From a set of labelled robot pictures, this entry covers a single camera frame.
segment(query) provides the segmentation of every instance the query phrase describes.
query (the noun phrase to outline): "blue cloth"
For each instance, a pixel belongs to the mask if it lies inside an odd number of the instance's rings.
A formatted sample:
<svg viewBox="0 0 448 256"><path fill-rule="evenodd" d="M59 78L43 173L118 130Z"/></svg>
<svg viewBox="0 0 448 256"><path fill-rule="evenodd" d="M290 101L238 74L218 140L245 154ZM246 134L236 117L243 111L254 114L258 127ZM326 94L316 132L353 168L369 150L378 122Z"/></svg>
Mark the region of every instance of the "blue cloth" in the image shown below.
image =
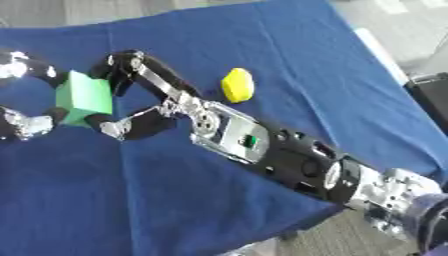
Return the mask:
<svg viewBox="0 0 448 256"><path fill-rule="evenodd" d="M424 256L445 256L448 254L448 246L439 246L436 249L428 252Z"/></svg>
<svg viewBox="0 0 448 256"><path fill-rule="evenodd" d="M171 12L57 29L3 29L0 43L87 71L108 52L141 49L208 99L233 67L256 92L233 105L296 127L379 169L447 180L448 141L325 1L268 2ZM54 94L23 79L0 102L39 114ZM156 99L136 86L119 116ZM214 255L306 228L339 208L263 180L189 142L187 121L125 142L64 127L0 146L0 255Z"/></svg>

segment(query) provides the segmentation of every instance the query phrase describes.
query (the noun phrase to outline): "yellow ball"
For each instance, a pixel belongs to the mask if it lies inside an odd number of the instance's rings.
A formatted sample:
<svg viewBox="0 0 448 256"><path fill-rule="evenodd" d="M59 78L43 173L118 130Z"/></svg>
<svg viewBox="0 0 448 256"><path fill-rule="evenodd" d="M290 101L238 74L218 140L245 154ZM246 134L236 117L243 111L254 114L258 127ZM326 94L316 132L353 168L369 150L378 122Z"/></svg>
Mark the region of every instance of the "yellow ball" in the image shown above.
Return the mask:
<svg viewBox="0 0 448 256"><path fill-rule="evenodd" d="M252 98L255 91L254 80L249 71L234 68L221 81L221 87L226 98L232 103L243 102Z"/></svg>

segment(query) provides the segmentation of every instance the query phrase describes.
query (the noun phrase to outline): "floor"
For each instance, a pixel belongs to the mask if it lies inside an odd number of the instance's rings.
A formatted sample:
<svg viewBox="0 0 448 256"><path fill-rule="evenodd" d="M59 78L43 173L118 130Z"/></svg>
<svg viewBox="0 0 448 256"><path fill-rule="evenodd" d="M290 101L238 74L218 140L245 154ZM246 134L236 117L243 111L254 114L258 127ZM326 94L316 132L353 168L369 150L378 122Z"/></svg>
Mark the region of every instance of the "floor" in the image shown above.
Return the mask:
<svg viewBox="0 0 448 256"><path fill-rule="evenodd" d="M1 0L0 26L55 27L154 15L173 9L256 0ZM331 0L353 28L369 29L408 72L416 69L448 33L448 0ZM262 244L264 256L405 256L410 244L370 229L345 211L289 240Z"/></svg>

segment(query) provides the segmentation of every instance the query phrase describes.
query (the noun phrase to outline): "silver metal joint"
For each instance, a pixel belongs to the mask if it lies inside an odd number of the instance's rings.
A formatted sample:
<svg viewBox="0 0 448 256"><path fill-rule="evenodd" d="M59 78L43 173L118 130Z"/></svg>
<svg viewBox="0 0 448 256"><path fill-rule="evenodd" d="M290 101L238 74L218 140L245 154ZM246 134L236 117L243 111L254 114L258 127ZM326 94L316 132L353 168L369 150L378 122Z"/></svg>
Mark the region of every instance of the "silver metal joint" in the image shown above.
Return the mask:
<svg viewBox="0 0 448 256"><path fill-rule="evenodd" d="M28 66L20 60L29 59L23 52L10 52L10 63L0 65L0 79L20 78L28 71Z"/></svg>
<svg viewBox="0 0 448 256"><path fill-rule="evenodd" d="M193 132L204 138L211 138L219 128L220 120L217 114L211 111L200 111L192 116Z"/></svg>
<svg viewBox="0 0 448 256"><path fill-rule="evenodd" d="M5 120L14 127L15 135L20 140L45 135L54 128L51 116L27 117L18 111L3 109Z"/></svg>
<svg viewBox="0 0 448 256"><path fill-rule="evenodd" d="M442 193L440 186L404 169L390 169L381 174L366 166L360 167L360 184L347 206L364 211L366 220L379 231L400 240L410 240L414 237L413 227L405 220L415 218L409 214L415 199Z"/></svg>
<svg viewBox="0 0 448 256"><path fill-rule="evenodd" d="M134 71L138 71L141 65L142 65L142 59L138 57L132 58L131 67Z"/></svg>
<svg viewBox="0 0 448 256"><path fill-rule="evenodd" d="M125 135L131 130L131 120L124 118L118 122L104 122L100 124L101 132L119 141L125 140Z"/></svg>
<svg viewBox="0 0 448 256"><path fill-rule="evenodd" d="M109 57L107 57L107 65L113 66L114 64L115 64L114 56L109 55Z"/></svg>

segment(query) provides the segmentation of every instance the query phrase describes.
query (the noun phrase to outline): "bolt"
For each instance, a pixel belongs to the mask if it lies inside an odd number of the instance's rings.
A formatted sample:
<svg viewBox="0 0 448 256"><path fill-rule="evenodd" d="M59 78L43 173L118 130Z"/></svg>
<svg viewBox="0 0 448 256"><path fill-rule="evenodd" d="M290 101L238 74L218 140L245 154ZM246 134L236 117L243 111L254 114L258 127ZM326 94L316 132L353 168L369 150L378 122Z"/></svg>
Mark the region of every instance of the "bolt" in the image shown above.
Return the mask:
<svg viewBox="0 0 448 256"><path fill-rule="evenodd" d="M296 138L296 139L301 139L303 137L303 134L302 133L300 133L300 132L296 132L296 133L294 133L294 138Z"/></svg>
<svg viewBox="0 0 448 256"><path fill-rule="evenodd" d="M50 66L48 68L47 76L49 76L49 77L56 77L56 70L54 70L54 67Z"/></svg>
<svg viewBox="0 0 448 256"><path fill-rule="evenodd" d="M135 56L137 56L139 58L143 58L145 56L145 53L142 51L137 51L137 52L135 52Z"/></svg>
<svg viewBox="0 0 448 256"><path fill-rule="evenodd" d="M139 58L133 58L131 60L131 67L135 70L137 70L141 64L142 64L142 60Z"/></svg>
<svg viewBox="0 0 448 256"><path fill-rule="evenodd" d="M383 225L381 225L381 230L386 231L388 228L387 223L383 223Z"/></svg>
<svg viewBox="0 0 448 256"><path fill-rule="evenodd" d="M112 66L112 65L114 65L114 57L112 56L112 55L109 55L109 58L107 58L107 64L109 65L109 66Z"/></svg>
<svg viewBox="0 0 448 256"><path fill-rule="evenodd" d="M391 230L390 230L393 234L399 234L400 232L401 232L401 229L400 229L400 227L397 227L397 226L395 226L395 227L393 227L393 228L391 228Z"/></svg>
<svg viewBox="0 0 448 256"><path fill-rule="evenodd" d="M266 174L268 174L268 175L272 175L272 174L274 174L274 167L272 167L272 166L267 166L267 167L266 167Z"/></svg>
<svg viewBox="0 0 448 256"><path fill-rule="evenodd" d="M286 140L286 137L283 134L277 134L277 139L280 141Z"/></svg>

